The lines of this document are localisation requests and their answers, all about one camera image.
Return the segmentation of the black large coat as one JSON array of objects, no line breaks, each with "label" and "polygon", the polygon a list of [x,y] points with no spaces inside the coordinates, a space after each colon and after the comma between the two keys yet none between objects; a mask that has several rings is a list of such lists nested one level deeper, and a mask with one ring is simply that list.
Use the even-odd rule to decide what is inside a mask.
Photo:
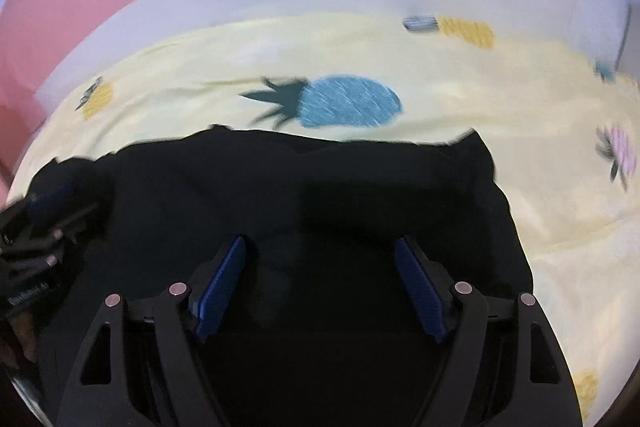
[{"label": "black large coat", "polygon": [[52,160],[29,190],[73,182],[107,195],[85,268],[40,334],[55,415],[82,338],[111,293],[182,281],[232,234],[257,263],[204,347],[233,426],[407,426],[434,371],[398,274],[401,237],[457,281],[510,298],[533,275],[480,136],[449,145],[331,142],[215,127],[98,160]]}]

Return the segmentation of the yellow pineapple print bedsheet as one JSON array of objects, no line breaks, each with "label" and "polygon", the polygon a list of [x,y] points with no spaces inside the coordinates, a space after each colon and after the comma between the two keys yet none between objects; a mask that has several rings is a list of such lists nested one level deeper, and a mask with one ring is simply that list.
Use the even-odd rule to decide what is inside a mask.
[{"label": "yellow pineapple print bedsheet", "polygon": [[389,17],[317,13],[192,30],[96,66],[66,89],[32,141],[11,197],[50,159],[100,157],[212,124],[269,129],[267,80],[373,79],[400,98],[381,127],[309,128],[330,140],[442,143],[476,130],[494,158],[582,418],[612,410],[639,358],[639,91],[603,82],[563,43],[415,35]]}]

